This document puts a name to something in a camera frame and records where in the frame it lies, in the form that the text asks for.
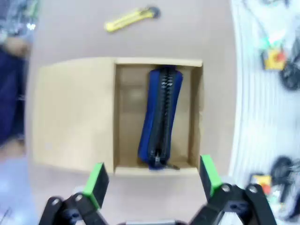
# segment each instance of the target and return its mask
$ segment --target screw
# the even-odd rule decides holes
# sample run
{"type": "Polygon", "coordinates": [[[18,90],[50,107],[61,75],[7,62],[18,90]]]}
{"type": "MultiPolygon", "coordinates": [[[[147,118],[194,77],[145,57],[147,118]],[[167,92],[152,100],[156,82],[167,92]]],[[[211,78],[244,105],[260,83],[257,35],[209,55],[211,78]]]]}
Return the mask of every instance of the screw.
{"type": "Polygon", "coordinates": [[[58,202],[59,202],[59,199],[55,199],[55,200],[52,202],[52,205],[56,205],[58,202]]]}
{"type": "Polygon", "coordinates": [[[230,187],[228,185],[224,184],[222,186],[222,190],[225,191],[225,192],[229,192],[230,191],[230,187]]]}
{"type": "Polygon", "coordinates": [[[80,201],[81,199],[83,198],[83,196],[82,195],[78,195],[76,198],[75,198],[75,201],[80,201]]]}
{"type": "Polygon", "coordinates": [[[252,193],[256,193],[256,192],[257,192],[257,189],[256,189],[256,187],[254,187],[254,186],[250,186],[250,187],[249,187],[249,191],[251,191],[252,193]]]}

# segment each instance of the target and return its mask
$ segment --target yellow box cutter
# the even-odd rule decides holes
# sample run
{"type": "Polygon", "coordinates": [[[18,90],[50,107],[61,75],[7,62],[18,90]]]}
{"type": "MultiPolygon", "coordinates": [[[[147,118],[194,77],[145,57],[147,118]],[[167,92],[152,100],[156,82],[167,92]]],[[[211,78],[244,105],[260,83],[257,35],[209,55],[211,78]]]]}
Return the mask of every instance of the yellow box cutter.
{"type": "Polygon", "coordinates": [[[157,7],[147,7],[143,9],[138,9],[130,14],[127,14],[123,16],[122,18],[113,21],[113,22],[107,22],[105,24],[105,29],[108,32],[114,32],[116,30],[119,30],[123,27],[126,27],[132,23],[135,23],[137,21],[146,19],[146,18],[157,18],[159,17],[160,11],[157,7]]]}

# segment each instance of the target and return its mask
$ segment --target floor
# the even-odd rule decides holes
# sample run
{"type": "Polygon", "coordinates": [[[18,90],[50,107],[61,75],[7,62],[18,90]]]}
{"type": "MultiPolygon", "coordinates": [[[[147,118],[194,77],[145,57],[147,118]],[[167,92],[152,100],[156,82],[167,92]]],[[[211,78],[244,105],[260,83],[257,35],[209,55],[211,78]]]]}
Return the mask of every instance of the floor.
{"type": "MultiPolygon", "coordinates": [[[[263,70],[261,40],[265,37],[258,24],[259,20],[269,39],[293,39],[299,24],[300,4],[291,0],[286,8],[284,1],[277,1],[266,7],[260,0],[244,1],[250,12],[243,1],[232,0],[238,86],[229,174],[240,187],[248,184],[250,173],[268,174],[280,155],[300,158],[300,91],[287,91],[278,72],[263,70]]],[[[232,223],[239,224],[236,218],[232,223]]],[[[279,220],[278,224],[288,223],[279,220]]]]}
{"type": "Polygon", "coordinates": [[[0,149],[0,161],[0,224],[37,224],[24,144],[9,141],[0,149]]]}

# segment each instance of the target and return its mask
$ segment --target table surface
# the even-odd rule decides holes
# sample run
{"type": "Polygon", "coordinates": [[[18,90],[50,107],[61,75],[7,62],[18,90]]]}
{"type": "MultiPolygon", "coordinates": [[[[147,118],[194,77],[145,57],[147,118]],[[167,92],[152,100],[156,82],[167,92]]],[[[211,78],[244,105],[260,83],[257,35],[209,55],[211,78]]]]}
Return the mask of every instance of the table surface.
{"type": "MultiPolygon", "coordinates": [[[[99,56],[202,59],[205,105],[201,154],[210,154],[220,174],[227,173],[236,99],[236,56],[230,3],[228,0],[153,0],[151,4],[160,8],[160,18],[141,21],[109,34],[103,28],[105,22],[134,8],[147,6],[149,2],[43,1],[28,81],[26,145],[29,156],[30,140],[34,135],[30,121],[34,119],[31,110],[35,74],[39,67],[99,56]]],[[[75,187],[84,185],[88,177],[84,173],[33,162],[30,162],[29,170],[39,212],[50,196],[68,197],[75,187]]],[[[205,203],[199,177],[156,179],[159,178],[112,177],[103,207],[108,222],[115,224],[154,216],[188,221],[205,203]]]]}

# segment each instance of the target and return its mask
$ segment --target blue cloth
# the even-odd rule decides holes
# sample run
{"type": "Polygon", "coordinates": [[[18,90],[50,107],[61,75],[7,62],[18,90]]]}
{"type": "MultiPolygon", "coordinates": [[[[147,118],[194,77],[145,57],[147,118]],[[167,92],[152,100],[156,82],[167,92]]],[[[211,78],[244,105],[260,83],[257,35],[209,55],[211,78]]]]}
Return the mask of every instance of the blue cloth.
{"type": "Polygon", "coordinates": [[[0,145],[23,132],[24,103],[18,97],[24,94],[24,64],[24,60],[0,50],[0,145]]]}

